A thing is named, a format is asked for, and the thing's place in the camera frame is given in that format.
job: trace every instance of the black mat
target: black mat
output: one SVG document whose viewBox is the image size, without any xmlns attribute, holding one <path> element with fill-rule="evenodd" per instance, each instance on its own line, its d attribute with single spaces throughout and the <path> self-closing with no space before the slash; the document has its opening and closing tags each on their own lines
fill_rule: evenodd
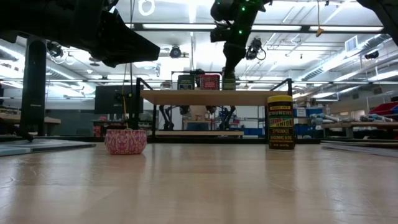
<svg viewBox="0 0 398 224">
<path fill-rule="evenodd" d="M 62 151 L 95 146 L 96 145 L 93 143 L 55 139 L 35 139 L 32 142 L 20 140 L 2 142 L 0 144 L 0 156 L 13 156 L 44 151 Z"/>
</svg>

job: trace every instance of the wooden floor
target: wooden floor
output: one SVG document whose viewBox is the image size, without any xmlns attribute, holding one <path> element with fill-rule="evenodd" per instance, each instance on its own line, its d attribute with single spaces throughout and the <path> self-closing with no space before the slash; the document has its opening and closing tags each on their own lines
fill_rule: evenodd
<svg viewBox="0 0 398 224">
<path fill-rule="evenodd" d="M 154 144 L 0 158 L 0 223 L 398 223 L 398 159 Z"/>
</svg>

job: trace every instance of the pink cup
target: pink cup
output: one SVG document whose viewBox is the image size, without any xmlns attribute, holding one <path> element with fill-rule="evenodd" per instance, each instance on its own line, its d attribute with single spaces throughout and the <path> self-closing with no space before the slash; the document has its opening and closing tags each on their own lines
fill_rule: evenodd
<svg viewBox="0 0 398 224">
<path fill-rule="evenodd" d="M 147 135 L 144 130 L 106 131 L 105 146 L 112 155 L 141 154 L 147 146 Z"/>
</svg>

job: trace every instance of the red box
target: red box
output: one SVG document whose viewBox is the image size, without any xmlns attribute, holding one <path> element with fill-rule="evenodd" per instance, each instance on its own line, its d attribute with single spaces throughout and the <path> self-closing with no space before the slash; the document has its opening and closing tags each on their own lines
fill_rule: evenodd
<svg viewBox="0 0 398 224">
<path fill-rule="evenodd" d="M 220 90 L 219 75 L 200 75 L 201 90 Z"/>
</svg>

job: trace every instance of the monitor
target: monitor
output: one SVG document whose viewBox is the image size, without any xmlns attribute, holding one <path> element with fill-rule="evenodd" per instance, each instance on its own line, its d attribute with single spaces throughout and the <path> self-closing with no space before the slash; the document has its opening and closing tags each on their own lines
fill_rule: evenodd
<svg viewBox="0 0 398 224">
<path fill-rule="evenodd" d="M 95 89 L 95 114 L 124 114 L 122 93 L 126 100 L 126 113 L 130 111 L 133 113 L 136 86 L 134 85 L 132 89 L 133 92 L 131 94 L 129 85 L 124 87 L 121 85 L 97 86 Z M 144 107 L 144 99 L 142 97 L 140 98 L 139 107 L 139 111 L 142 113 Z"/>
</svg>

